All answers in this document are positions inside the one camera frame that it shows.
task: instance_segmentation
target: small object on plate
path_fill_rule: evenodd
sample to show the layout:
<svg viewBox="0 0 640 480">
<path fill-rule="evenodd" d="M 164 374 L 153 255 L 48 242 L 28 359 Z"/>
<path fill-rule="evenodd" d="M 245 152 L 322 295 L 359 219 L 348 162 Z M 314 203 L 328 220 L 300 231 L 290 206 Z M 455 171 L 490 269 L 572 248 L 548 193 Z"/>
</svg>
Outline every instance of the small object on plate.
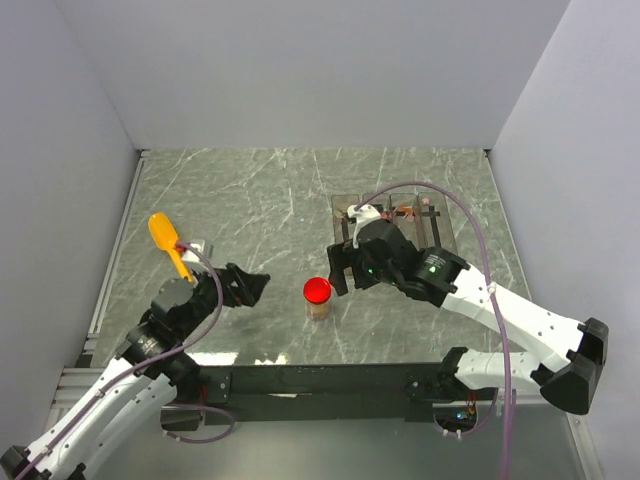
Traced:
<svg viewBox="0 0 640 480">
<path fill-rule="evenodd" d="M 331 284 L 326 278 L 312 277 L 304 284 L 302 293 L 306 300 L 306 312 L 309 320 L 326 320 L 329 316 Z"/>
</svg>

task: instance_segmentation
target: red lid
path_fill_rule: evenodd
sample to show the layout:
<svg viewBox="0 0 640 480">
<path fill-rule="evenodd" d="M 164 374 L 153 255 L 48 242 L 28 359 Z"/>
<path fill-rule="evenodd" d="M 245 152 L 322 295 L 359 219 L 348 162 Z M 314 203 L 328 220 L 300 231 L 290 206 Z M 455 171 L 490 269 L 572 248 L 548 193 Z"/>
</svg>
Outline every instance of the red lid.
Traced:
<svg viewBox="0 0 640 480">
<path fill-rule="evenodd" d="M 313 277 L 304 284 L 302 293 L 308 302 L 321 305 L 331 297 L 331 284 L 326 278 Z"/>
</svg>

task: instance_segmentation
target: floor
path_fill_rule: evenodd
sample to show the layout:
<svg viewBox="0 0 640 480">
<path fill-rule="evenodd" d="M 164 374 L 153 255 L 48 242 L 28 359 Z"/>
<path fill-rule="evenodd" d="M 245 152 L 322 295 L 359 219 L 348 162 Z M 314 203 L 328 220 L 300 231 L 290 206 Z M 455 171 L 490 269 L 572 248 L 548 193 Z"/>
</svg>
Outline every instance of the floor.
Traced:
<svg viewBox="0 0 640 480">
<path fill-rule="evenodd" d="M 382 285 L 334 298 L 324 322 L 306 320 L 302 286 L 328 273 L 332 197 L 394 181 L 426 180 L 458 195 L 481 225 L 495 280 L 528 295 L 481 149 L 153 150 L 144 162 L 92 366 L 105 364 L 160 285 L 176 276 L 148 233 L 157 211 L 183 239 L 212 240 L 214 264 L 231 261 L 272 277 L 255 308 L 226 309 L 215 335 L 191 350 L 202 364 L 439 361 L 454 346 L 499 349 L 489 329 Z M 466 217 L 450 202 L 446 207 L 455 248 L 480 265 Z"/>
</svg>

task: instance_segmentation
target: black metal bar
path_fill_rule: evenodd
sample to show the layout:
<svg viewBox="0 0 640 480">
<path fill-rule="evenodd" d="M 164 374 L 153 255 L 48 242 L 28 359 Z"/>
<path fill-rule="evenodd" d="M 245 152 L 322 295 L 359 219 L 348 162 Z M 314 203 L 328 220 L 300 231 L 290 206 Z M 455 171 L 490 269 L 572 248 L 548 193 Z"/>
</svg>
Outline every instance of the black metal bar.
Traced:
<svg viewBox="0 0 640 480">
<path fill-rule="evenodd" d="M 431 218 L 431 230 L 433 231 L 433 241 L 436 247 L 442 247 L 442 242 L 440 241 L 440 232 L 438 231 L 438 218 L 440 216 L 440 212 L 436 212 L 436 209 L 429 205 L 429 217 Z"/>
<path fill-rule="evenodd" d="M 443 381 L 443 365 L 446 362 L 232 365 L 202 367 L 202 375 L 207 379 L 207 403 L 234 413 L 240 421 L 433 421 L 433 403 L 466 400 L 469 392 L 455 379 Z M 476 392 L 479 400 L 489 400 L 493 393 L 492 389 Z M 224 419 L 207 417 L 207 423 L 218 422 Z"/>
</svg>

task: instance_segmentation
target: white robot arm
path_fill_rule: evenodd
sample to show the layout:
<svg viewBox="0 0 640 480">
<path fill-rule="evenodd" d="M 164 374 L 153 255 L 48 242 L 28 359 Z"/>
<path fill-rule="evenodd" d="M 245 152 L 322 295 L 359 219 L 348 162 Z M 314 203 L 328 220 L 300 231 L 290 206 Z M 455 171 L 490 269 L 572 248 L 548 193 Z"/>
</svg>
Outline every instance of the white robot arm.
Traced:
<svg viewBox="0 0 640 480">
<path fill-rule="evenodd" d="M 513 387 L 540 391 L 551 404 L 574 414 L 589 411 L 606 362 L 608 327 L 591 318 L 580 322 L 541 308 L 495 283 L 487 286 L 477 268 L 439 247 L 417 250 L 396 225 L 372 205 L 356 210 L 353 240 L 327 249 L 329 281 L 338 295 L 347 292 L 344 269 L 355 288 L 387 283 L 408 297 L 465 315 L 498 331 L 490 296 L 495 295 L 507 337 L 525 352 L 510 355 Z M 504 386 L 502 353 L 452 349 L 455 378 L 471 390 Z"/>
</svg>

